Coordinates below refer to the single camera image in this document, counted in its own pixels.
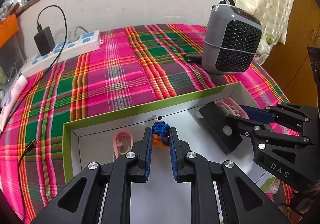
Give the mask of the black rectangular device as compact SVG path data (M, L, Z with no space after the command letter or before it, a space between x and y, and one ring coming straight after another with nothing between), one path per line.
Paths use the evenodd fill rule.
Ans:
M221 150L227 155L242 142L242 137L227 123L227 116L213 101L198 110L200 123L207 129Z

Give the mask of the pink clip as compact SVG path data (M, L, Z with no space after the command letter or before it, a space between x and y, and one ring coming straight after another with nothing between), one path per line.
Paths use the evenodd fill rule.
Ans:
M118 132L112 139L113 159L127 154L133 146L133 137L128 131Z
M249 119L248 114L232 98L226 97L223 100L216 101L215 104L225 116L233 115Z

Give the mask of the green white cardboard box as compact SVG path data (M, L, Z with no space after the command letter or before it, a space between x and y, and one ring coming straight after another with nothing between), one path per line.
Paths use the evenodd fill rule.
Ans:
M225 155L200 123L205 105L257 106L240 83L63 126L63 171L76 199L69 223L288 223L264 194L267 172L247 136Z

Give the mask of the grey black space heater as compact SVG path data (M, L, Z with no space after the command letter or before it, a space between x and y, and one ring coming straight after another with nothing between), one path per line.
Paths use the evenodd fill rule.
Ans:
M202 67L212 74L244 73L257 54L260 21L233 0L213 5L204 37Z

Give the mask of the heart pattern curtain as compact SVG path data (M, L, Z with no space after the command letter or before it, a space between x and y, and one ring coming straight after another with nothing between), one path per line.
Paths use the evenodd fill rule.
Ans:
M285 44L287 27L294 0L260 0L254 16L258 18L263 34L254 59L262 65L277 43Z

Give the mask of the plaid pink bed cloth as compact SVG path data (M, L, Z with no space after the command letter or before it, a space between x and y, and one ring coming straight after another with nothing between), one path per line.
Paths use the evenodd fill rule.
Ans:
M1 190L17 216L29 223L65 186L64 123L234 82L259 107L287 101L256 62L237 75L187 63L183 54L200 53L205 33L183 24L109 30L98 50L30 78L1 134Z

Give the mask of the white pink tube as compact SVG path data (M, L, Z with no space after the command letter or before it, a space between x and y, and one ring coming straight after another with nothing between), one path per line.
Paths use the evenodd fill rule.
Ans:
M11 110L13 109L14 105L16 104L16 101L22 94L22 91L26 87L27 83L27 79L21 74L14 86L12 87L12 89L10 90L9 94L7 95L3 109L1 111L1 132L3 132L5 123L8 120Z

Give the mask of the white power strip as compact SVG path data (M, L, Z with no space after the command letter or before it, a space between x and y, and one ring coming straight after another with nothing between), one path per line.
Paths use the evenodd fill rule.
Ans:
M23 66L21 74L25 78L29 78L40 71L49 68L59 54L60 56L55 63L61 63L76 56L98 50L103 43L104 40L100 36L99 30L84 33L80 35L76 41L67 41L67 43L64 45L63 51L61 51L63 46L63 42L61 42L57 44L53 51L49 54L44 56L37 54L36 56L33 56Z

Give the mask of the orange lid storage bin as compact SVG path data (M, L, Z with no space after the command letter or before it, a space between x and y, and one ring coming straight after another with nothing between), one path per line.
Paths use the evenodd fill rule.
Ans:
M11 14L4 19L0 24L0 47L14 36L18 30L17 17L15 14Z

